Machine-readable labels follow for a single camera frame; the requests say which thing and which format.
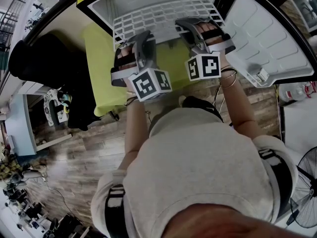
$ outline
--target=bracelet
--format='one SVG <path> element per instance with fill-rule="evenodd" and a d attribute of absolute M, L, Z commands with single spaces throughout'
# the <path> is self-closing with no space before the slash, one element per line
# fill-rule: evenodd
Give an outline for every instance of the bracelet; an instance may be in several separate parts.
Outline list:
<path fill-rule="evenodd" d="M 229 86 L 227 86 L 227 87 L 222 87 L 222 89 L 224 90 L 224 89 L 230 88 L 231 86 L 233 86 L 233 85 L 235 84 L 235 82 L 237 82 L 237 75 L 235 76 L 234 81 L 233 81 L 233 83 L 232 83 L 231 85 L 229 85 Z"/>
<path fill-rule="evenodd" d="M 236 70 L 234 70 L 234 73 L 232 73 L 230 76 L 228 76 L 228 77 L 226 77 L 226 78 L 221 78 L 221 79 L 219 79 L 219 81 L 220 80 L 226 80 L 226 79 L 229 79 L 229 78 L 231 78 L 231 77 L 233 77 L 234 75 L 236 75 L 236 77 L 237 77 L 237 71 Z"/>
<path fill-rule="evenodd" d="M 127 102 L 124 103 L 124 105 L 125 105 L 126 107 L 128 107 L 132 102 L 134 102 L 134 101 L 137 100 L 137 99 L 138 99 L 137 96 L 132 97 L 132 98 L 129 98 L 129 99 L 127 99 Z"/>
<path fill-rule="evenodd" d="M 233 69 L 232 65 L 230 65 L 230 64 L 229 64 L 229 65 L 227 65 L 227 66 L 225 66 L 225 67 L 221 68 L 221 71 L 222 71 L 222 70 L 224 70 L 224 69 L 227 69 L 227 68 L 231 68 L 231 69 Z"/>
<path fill-rule="evenodd" d="M 227 71 L 236 71 L 236 72 L 237 72 L 236 69 L 234 69 L 234 68 L 231 67 L 231 68 L 223 69 L 223 70 L 221 71 L 221 73 L 227 72 Z"/>
<path fill-rule="evenodd" d="M 135 92 L 127 91 L 127 95 L 130 95 L 131 97 L 137 96 Z"/>

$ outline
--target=railing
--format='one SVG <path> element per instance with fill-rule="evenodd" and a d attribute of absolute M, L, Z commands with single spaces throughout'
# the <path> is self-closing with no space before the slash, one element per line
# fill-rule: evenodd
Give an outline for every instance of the railing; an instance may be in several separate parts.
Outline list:
<path fill-rule="evenodd" d="M 7 74 L 11 39 L 25 2 L 13 0 L 6 12 L 0 12 L 0 81 Z"/>

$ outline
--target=fan grille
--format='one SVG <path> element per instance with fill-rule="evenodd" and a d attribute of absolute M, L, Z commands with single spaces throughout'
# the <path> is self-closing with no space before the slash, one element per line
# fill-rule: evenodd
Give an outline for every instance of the fan grille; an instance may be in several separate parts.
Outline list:
<path fill-rule="evenodd" d="M 317 178 L 317 147 L 305 154 L 298 167 L 314 179 Z M 295 218 L 298 225 L 303 228 L 312 228 L 317 225 L 317 198 L 314 196 L 314 187 L 310 179 L 301 172 L 298 175 L 298 182 L 291 200 L 292 213 L 298 211 Z"/>

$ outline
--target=table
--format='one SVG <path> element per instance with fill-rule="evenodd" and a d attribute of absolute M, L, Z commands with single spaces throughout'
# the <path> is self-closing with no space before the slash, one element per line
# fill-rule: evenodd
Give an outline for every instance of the table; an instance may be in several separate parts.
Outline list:
<path fill-rule="evenodd" d="M 12 137 L 14 144 L 13 151 L 18 156 L 35 155 L 37 151 L 72 137 L 71 134 L 68 134 L 64 137 L 37 146 L 32 132 L 27 99 L 24 94 L 16 94 L 13 97 L 10 105 L 10 112 L 5 120 L 5 128 L 7 135 Z"/>
<path fill-rule="evenodd" d="M 113 40 L 105 30 L 96 23 L 88 25 L 83 33 L 90 80 L 96 100 L 95 115 L 101 117 L 126 101 L 126 89 L 111 85 L 110 70 L 113 67 Z M 189 51 L 180 40 L 173 40 L 170 49 L 167 43 L 157 45 L 157 63 L 160 69 L 166 70 L 173 90 L 191 84 L 184 62 L 189 59 Z"/>

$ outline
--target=refrigerator door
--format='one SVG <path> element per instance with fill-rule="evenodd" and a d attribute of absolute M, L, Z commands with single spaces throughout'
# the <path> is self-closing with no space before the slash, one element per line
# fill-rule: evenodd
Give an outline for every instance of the refrigerator door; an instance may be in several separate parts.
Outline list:
<path fill-rule="evenodd" d="M 293 22 L 267 0 L 216 0 L 236 50 L 228 61 L 256 87 L 317 80 L 317 59 Z M 263 80 L 259 73 L 267 73 Z"/>

